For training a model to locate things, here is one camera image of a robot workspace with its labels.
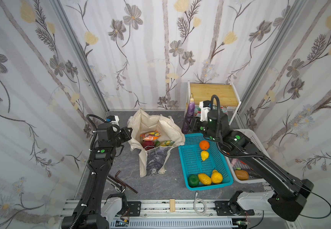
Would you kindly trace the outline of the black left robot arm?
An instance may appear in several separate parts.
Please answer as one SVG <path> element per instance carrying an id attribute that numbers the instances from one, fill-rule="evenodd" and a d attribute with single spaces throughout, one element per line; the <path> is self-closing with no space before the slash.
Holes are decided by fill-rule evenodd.
<path id="1" fill-rule="evenodd" d="M 117 148 L 131 140 L 132 128 L 119 127 L 119 118 L 110 115 L 105 119 L 88 114 L 94 136 L 90 145 L 87 168 L 90 171 L 83 194 L 72 215 L 63 218 L 63 229 L 108 229 L 118 214 L 128 211 L 124 193 L 109 195 L 102 203 L 105 184 L 118 155 Z"/>

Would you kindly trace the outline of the purple eggplant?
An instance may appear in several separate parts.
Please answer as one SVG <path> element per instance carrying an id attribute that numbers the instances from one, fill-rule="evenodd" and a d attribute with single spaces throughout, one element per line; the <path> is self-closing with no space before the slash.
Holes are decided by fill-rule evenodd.
<path id="1" fill-rule="evenodd" d="M 184 117 L 184 122 L 182 126 L 182 133 L 187 134 L 190 129 L 190 123 L 194 117 L 194 111 L 195 111 L 195 101 L 193 98 L 193 95 L 190 96 L 190 101 L 188 104 L 188 108 Z"/>

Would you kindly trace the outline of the orange candy bag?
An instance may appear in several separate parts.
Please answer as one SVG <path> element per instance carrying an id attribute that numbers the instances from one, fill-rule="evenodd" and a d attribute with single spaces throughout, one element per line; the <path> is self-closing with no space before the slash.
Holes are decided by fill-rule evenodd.
<path id="1" fill-rule="evenodd" d="M 143 141 L 155 141 L 158 138 L 161 137 L 161 134 L 156 130 L 156 131 L 150 131 L 147 133 L 142 133 L 140 135 L 140 139 Z"/>

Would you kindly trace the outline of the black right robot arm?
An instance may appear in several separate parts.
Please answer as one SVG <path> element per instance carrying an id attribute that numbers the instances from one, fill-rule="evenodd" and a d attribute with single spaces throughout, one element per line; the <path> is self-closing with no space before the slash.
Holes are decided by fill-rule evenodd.
<path id="1" fill-rule="evenodd" d="M 260 151 L 249 137 L 230 129 L 228 116 L 221 111 L 216 95 L 202 101 L 200 106 L 197 131 L 216 143 L 222 155 L 244 162 L 272 187 L 266 194 L 237 191 L 228 202 L 229 212 L 239 215 L 247 210 L 273 211 L 286 221 L 295 221 L 312 192 L 313 183 L 291 175 Z"/>

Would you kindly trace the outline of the pink dragon fruit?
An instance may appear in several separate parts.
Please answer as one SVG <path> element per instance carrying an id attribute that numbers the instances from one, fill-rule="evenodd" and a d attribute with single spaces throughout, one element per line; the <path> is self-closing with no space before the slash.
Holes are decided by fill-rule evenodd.
<path id="1" fill-rule="evenodd" d="M 141 143 L 142 147 L 144 148 L 144 150 L 148 151 L 151 149 L 155 148 L 155 142 L 154 141 L 143 141 Z"/>

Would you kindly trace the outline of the cream canvas grocery bag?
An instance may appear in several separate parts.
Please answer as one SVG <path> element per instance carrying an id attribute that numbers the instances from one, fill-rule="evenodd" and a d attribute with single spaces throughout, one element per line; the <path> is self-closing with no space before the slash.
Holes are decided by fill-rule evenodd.
<path id="1" fill-rule="evenodd" d="M 185 135 L 171 116 L 149 115 L 140 109 L 129 118 L 127 127 L 133 129 L 131 150 L 140 150 L 140 177 L 164 174 L 171 150 L 185 144 Z"/>

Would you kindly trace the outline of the green candy bag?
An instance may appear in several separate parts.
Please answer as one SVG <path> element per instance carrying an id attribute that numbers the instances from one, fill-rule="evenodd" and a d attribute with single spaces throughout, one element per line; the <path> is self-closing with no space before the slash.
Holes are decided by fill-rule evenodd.
<path id="1" fill-rule="evenodd" d="M 156 141 L 155 147 L 171 147 L 175 142 L 172 140 L 166 140 L 166 141 Z"/>

